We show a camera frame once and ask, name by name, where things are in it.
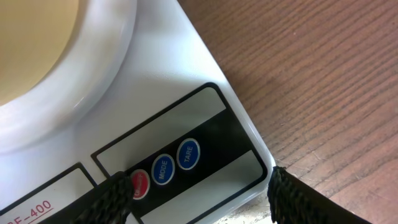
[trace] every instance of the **button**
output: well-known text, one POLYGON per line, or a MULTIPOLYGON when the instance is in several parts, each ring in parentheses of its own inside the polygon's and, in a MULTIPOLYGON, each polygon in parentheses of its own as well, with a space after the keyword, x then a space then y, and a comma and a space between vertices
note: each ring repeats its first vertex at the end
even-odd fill
POLYGON ((152 165, 152 179, 156 184, 165 185, 174 176, 174 160, 168 154, 158 156, 152 165))
POLYGON ((177 164, 183 170, 190 170, 196 166, 200 157, 199 143, 193 138, 181 142, 177 151, 177 164))
POLYGON ((135 170, 131 175, 131 182, 134 186, 134 196, 132 199, 140 200, 148 194, 150 187, 149 175, 145 170, 135 170))

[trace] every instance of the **red button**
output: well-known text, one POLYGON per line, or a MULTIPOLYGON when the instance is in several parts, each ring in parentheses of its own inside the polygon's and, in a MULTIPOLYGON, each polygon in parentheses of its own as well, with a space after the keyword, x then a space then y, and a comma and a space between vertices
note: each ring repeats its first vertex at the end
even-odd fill
POLYGON ((135 170, 131 175, 131 182, 134 186, 133 199, 140 200, 148 194, 150 187, 149 175, 145 170, 135 170))

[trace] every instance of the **wood grain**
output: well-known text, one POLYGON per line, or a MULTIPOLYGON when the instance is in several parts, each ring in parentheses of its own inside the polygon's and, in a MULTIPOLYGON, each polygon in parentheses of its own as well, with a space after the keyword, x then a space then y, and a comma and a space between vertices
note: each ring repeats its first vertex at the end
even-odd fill
POLYGON ((277 163, 398 223, 398 1, 179 2, 277 163))

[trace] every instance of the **beige disc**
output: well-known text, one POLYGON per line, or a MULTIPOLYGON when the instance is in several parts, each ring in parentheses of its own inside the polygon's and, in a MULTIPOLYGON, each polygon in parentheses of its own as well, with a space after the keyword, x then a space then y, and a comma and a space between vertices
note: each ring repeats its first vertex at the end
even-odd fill
POLYGON ((0 0, 0 106, 36 85, 61 56, 78 0, 0 0))

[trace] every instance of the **digital scale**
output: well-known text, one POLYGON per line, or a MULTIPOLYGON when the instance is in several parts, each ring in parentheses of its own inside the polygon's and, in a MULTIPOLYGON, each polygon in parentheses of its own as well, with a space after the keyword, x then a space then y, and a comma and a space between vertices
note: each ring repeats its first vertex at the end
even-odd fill
POLYGON ((275 162, 177 1, 138 1, 103 97, 28 149, 0 154, 0 223, 39 223, 118 171, 128 223, 213 223, 265 188, 275 162))

